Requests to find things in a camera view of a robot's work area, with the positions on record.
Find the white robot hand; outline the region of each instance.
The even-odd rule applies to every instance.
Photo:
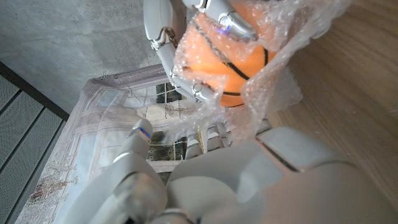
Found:
[[[186,82],[173,72],[175,49],[186,29],[187,8],[205,13],[238,37],[253,38],[256,31],[227,0],[145,0],[144,25],[152,48],[176,90],[187,98],[205,101],[213,90],[204,82]]]

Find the gray wall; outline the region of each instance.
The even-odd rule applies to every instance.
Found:
[[[160,63],[142,0],[2,0],[0,61],[69,114],[87,79]]]
[[[0,224],[16,221],[64,125],[0,76]]]

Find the window pane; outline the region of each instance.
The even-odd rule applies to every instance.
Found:
[[[175,88],[174,88],[174,86],[172,86],[171,83],[166,83],[166,91],[174,90],[174,89],[175,89]]]
[[[157,94],[159,94],[159,93],[164,93],[165,91],[164,91],[164,83],[163,84],[159,84],[159,85],[156,85],[156,93]]]
[[[171,91],[167,93],[167,102],[174,102],[176,100],[182,100],[182,95],[179,94],[177,91]]]
[[[167,181],[169,180],[171,172],[162,172],[158,173],[159,177],[162,179],[164,185],[166,185]]]
[[[156,96],[156,103],[165,103],[164,93]]]
[[[185,153],[187,152],[187,143],[181,142],[175,145],[175,160],[180,160],[185,158]]]
[[[154,132],[149,148],[148,159],[150,161],[170,161],[174,160],[173,146],[162,145],[164,134],[162,131]]]

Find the vent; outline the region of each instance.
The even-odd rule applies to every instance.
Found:
[[[0,110],[11,100],[11,98],[18,92],[18,87],[0,76]]]
[[[3,167],[0,173],[0,223],[8,218],[61,121],[57,115],[44,109]],[[17,122],[14,125],[24,121],[18,119]]]
[[[27,183],[24,192],[22,193],[20,199],[18,200],[17,204],[15,205],[14,209],[12,210],[12,213],[11,213],[10,217],[8,218],[7,223],[15,223],[17,221],[18,215],[24,208],[27,199],[30,197],[30,195],[32,195],[34,193],[36,185],[39,182],[40,175],[42,174],[44,166],[47,163],[47,161],[51,155],[51,152],[53,151],[55,144],[57,143],[58,138],[60,137],[60,135],[62,133],[63,127],[65,127],[65,123],[66,122],[63,121],[62,124],[60,125],[60,127],[59,127],[57,133],[55,134],[54,138],[52,139],[48,149],[44,153],[43,158],[40,161],[40,164],[36,167],[36,170],[33,173],[32,177],[30,178],[29,182]]]
[[[36,119],[43,106],[22,92],[0,115],[0,167]]]

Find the orange ball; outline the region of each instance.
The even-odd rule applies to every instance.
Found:
[[[264,28],[255,23],[254,13],[250,9],[239,7],[238,12],[256,29],[257,33],[264,32]],[[244,52],[247,47],[245,42],[235,41],[227,35],[220,35],[214,29],[204,14],[197,15],[192,26],[188,27],[185,38],[195,48],[184,49],[186,58],[190,58],[190,70],[201,71],[212,75],[227,75],[226,86],[221,96],[220,105],[235,107],[243,104],[240,89],[248,79],[257,74],[267,63],[274,58],[276,52],[269,52],[262,45],[254,50],[244,60],[237,58],[237,52]],[[206,81],[209,86],[217,86],[215,81]]]

